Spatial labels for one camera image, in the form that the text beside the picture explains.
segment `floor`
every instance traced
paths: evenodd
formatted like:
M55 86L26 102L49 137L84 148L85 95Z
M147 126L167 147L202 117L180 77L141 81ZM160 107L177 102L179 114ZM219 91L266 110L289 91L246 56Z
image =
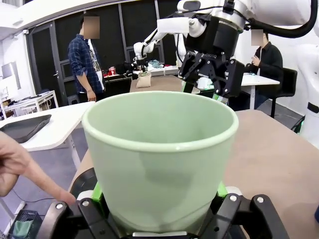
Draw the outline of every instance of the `floor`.
M260 106L259 110L270 115L271 101L265 102ZM300 118L301 116L299 114L277 105L275 119L288 128L294 126ZM88 149L83 129L74 130L72 137L78 150L79 157L83 158ZM57 184L65 189L69 188L76 170L68 148L32 152L31 155ZM14 191L25 201L36 201L39 199L50 198L49 195L41 191L29 180L23 177L19 178L14 187ZM21 201L14 191L11 191L6 197L4 197L5 202L13 212L16 210ZM51 202L52 200L42 200L36 203L27 203L25 209L36 210L40 215L45 215ZM0 207L0 231L4 231L7 224L8 217L2 207Z

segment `screw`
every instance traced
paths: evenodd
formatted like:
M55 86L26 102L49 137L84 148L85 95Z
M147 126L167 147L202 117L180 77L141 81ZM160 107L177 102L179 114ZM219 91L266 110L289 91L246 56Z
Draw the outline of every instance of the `screw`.
M59 204L56 205L56 208L57 209L61 209L61 208L63 208L63 205L61 203L59 203Z
M84 202L82 203L82 205L83 205L84 207L86 207L86 206L89 205L89 202L88 202L88 201L84 201Z
M264 199L263 199L262 197L259 197L259 198L257 198L257 202L263 203L263 202L264 202Z
M236 196L230 196L229 199L233 202L236 202L237 201L237 197Z

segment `beige bag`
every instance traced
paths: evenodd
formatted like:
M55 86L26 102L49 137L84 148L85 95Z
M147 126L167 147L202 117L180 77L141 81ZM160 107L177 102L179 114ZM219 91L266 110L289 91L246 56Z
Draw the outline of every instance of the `beige bag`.
M144 88L151 86L151 76L150 72L139 73L138 82L136 88Z

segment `black chair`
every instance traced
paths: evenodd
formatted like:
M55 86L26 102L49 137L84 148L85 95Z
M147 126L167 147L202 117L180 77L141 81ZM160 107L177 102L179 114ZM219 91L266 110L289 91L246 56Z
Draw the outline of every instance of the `black chair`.
M280 97L292 97L295 95L296 92L296 83L298 75L297 71L288 68L283 68L283 70L284 79L282 82L282 87L274 97L270 97L270 99L273 100L270 114L272 118L275 118L276 99Z

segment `light green plastic pot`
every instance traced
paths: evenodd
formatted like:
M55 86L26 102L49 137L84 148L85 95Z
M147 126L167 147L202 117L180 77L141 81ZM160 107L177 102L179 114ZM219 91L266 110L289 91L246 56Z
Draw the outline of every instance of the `light green plastic pot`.
M229 158L234 111L187 93L138 92L97 102L82 124L121 231L198 230Z

